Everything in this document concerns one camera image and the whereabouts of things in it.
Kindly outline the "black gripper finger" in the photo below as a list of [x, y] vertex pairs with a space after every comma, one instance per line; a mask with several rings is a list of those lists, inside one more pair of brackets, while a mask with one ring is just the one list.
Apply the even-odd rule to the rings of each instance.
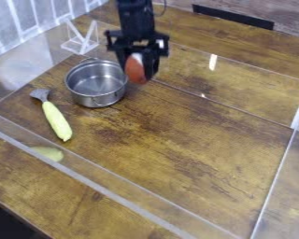
[[152, 78], [159, 71], [159, 54], [155, 50], [149, 49], [143, 53], [143, 66], [145, 77]]
[[127, 59], [131, 55], [131, 50], [129, 49], [116, 49], [115, 52], [116, 52], [116, 57], [117, 57], [120, 67], [124, 68]]

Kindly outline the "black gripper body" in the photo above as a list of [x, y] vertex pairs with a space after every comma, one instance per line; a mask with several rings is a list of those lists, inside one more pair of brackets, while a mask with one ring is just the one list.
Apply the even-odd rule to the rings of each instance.
[[148, 41], [147, 48], [155, 49], [159, 56], [169, 53], [169, 36], [156, 31], [152, 0], [116, 0], [120, 30], [105, 30], [107, 49], [119, 52], [121, 49], [139, 51], [135, 42]]

